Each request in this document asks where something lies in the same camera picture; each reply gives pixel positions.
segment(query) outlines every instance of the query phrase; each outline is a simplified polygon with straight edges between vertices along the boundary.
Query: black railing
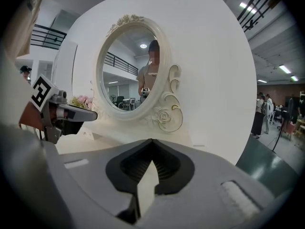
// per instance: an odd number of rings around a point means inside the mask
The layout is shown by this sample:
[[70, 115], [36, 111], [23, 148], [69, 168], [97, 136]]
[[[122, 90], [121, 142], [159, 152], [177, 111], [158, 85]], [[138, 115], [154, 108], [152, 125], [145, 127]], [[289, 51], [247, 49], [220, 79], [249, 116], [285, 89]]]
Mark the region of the black railing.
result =
[[66, 35], [61, 31], [35, 24], [30, 44], [58, 50]]
[[107, 52], [104, 63], [120, 70], [126, 71], [130, 74], [138, 75], [138, 68], [134, 67], [125, 60], [115, 56], [111, 52]]
[[251, 30], [258, 23], [258, 20], [263, 18], [265, 13], [272, 9], [278, 2], [279, 0], [250, 0], [237, 18], [244, 32]]

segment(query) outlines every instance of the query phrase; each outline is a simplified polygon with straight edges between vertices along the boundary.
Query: white backdrop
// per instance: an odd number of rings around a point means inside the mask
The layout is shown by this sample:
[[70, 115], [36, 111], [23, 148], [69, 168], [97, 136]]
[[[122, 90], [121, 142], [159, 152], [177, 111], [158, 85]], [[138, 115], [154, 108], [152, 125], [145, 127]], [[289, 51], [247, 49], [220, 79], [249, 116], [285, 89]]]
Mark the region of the white backdrop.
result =
[[247, 39], [222, 0], [106, 0], [77, 19], [73, 94], [89, 94], [94, 58], [124, 14], [155, 21], [182, 68], [179, 100], [192, 142], [236, 164], [255, 112], [256, 76]]

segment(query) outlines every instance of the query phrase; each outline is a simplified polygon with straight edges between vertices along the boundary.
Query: gray floor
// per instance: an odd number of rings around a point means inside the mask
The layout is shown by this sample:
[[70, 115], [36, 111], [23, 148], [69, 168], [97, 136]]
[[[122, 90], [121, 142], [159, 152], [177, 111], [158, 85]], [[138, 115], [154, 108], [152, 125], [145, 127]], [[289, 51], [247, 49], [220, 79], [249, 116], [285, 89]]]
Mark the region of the gray floor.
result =
[[[269, 134], [264, 134], [265, 124], [263, 124], [262, 135], [258, 141], [272, 150], [279, 135], [279, 129], [277, 129], [277, 127], [280, 125], [279, 122], [275, 122], [273, 125], [270, 125]], [[283, 133], [274, 151], [277, 156], [284, 160], [298, 175], [300, 175], [305, 165], [304, 147], [304, 143], [298, 137], [292, 135], [291, 141], [289, 141], [288, 135]]]

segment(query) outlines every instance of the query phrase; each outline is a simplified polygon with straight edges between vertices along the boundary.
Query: black pants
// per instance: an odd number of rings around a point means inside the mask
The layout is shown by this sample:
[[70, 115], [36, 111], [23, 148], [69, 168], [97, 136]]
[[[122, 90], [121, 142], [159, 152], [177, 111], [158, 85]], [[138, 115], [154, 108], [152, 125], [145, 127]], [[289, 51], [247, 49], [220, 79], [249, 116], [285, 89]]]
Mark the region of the black pants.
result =
[[251, 132], [254, 135], [260, 135], [262, 132], [262, 126], [263, 126], [263, 121], [264, 121], [264, 114], [256, 112], [254, 116], [254, 121], [252, 125]]

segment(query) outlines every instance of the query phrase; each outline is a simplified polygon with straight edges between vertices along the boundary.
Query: mirror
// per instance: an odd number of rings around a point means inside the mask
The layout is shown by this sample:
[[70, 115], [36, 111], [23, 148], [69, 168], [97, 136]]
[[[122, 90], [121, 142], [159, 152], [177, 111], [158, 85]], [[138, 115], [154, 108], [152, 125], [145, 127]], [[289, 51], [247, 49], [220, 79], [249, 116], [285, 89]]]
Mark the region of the mirror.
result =
[[143, 26], [130, 26], [117, 37], [103, 60], [100, 83], [113, 107], [132, 111], [153, 90], [160, 63], [155, 35]]

